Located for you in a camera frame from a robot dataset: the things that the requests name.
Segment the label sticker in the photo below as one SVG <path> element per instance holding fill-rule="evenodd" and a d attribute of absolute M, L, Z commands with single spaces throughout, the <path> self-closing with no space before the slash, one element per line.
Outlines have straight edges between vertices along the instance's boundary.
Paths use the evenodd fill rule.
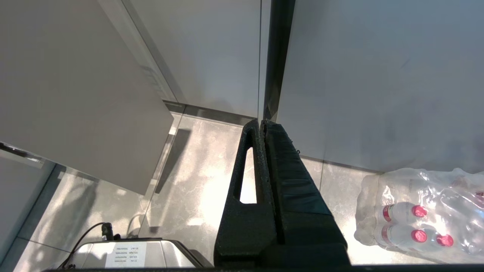
<path fill-rule="evenodd" d="M 386 225 L 383 227 L 383 229 L 381 230 L 381 237 L 383 238 L 383 240 L 385 241 L 385 243 L 387 243 L 388 245 L 392 245 L 392 246 L 395 246 L 391 241 L 390 239 L 388 238 L 388 231 L 392 228 L 392 226 L 390 225 Z"/>
<path fill-rule="evenodd" d="M 146 242 L 117 242 L 107 254 L 105 268 L 144 267 Z"/>
<path fill-rule="evenodd" d="M 387 222 L 390 222 L 392 219 L 390 218 L 390 210 L 392 209 L 393 205 L 387 205 L 383 208 L 383 218 Z"/>

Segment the red bottle cap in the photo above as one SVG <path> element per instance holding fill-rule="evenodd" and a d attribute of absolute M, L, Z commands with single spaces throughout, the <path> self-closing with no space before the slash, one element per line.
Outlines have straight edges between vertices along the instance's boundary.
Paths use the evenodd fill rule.
<path fill-rule="evenodd" d="M 441 246 L 452 246 L 454 244 L 454 239 L 450 235 L 437 235 L 437 243 Z"/>
<path fill-rule="evenodd" d="M 412 207 L 412 214 L 417 217 L 424 217 L 427 215 L 427 209 L 420 205 L 415 205 Z"/>
<path fill-rule="evenodd" d="M 419 243 L 423 243 L 427 241 L 427 234 L 425 233 L 425 231 L 421 229 L 413 230 L 411 236 L 412 236 L 412 240 Z"/>

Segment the plastic-wrapped water bottle pack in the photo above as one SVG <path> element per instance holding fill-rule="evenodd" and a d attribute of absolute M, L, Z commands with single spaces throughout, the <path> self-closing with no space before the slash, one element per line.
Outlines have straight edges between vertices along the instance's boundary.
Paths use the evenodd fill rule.
<path fill-rule="evenodd" d="M 484 174 L 404 168 L 363 179 L 355 238 L 441 263 L 484 262 Z"/>

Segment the white cabinet door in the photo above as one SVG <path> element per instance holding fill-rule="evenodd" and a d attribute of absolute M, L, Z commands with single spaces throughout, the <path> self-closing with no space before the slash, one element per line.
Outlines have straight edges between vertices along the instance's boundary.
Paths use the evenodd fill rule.
<path fill-rule="evenodd" d="M 0 3 L 0 141 L 144 194 L 173 118 L 96 0 Z"/>
<path fill-rule="evenodd" d="M 301 154 L 484 170 L 484 1 L 296 1 L 277 121 Z"/>
<path fill-rule="evenodd" d="M 178 102 L 121 0 L 98 0 L 107 17 L 163 100 Z"/>
<path fill-rule="evenodd" d="M 259 90 L 259 65 L 267 61 L 259 62 L 264 50 L 260 0 L 123 3 L 178 102 L 257 117 L 265 93 Z M 264 15 L 270 12 L 266 1 L 263 7 Z M 264 34 L 268 42 L 269 33 Z"/>

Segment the gray tile floor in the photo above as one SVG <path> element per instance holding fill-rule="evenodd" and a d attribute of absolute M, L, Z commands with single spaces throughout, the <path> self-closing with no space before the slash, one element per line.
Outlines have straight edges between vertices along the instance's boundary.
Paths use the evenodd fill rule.
<path fill-rule="evenodd" d="M 99 222 L 111 222 L 115 233 L 122 237 L 179 240 L 213 263 L 213 245 L 242 126 L 219 118 L 211 121 L 188 115 L 193 112 L 190 110 L 183 114 L 183 108 L 170 110 L 174 122 L 144 196 L 57 166 L 9 251 L 2 271 L 56 268 L 80 236 Z M 377 246 L 364 246 L 353 238 L 356 198 L 361 180 L 370 173 L 311 158 L 303 157 L 302 161 L 348 241 L 353 264 L 426 262 Z M 246 163 L 241 201 L 255 202 L 251 160 Z M 94 229 L 83 243 L 99 241 L 100 232 Z"/>

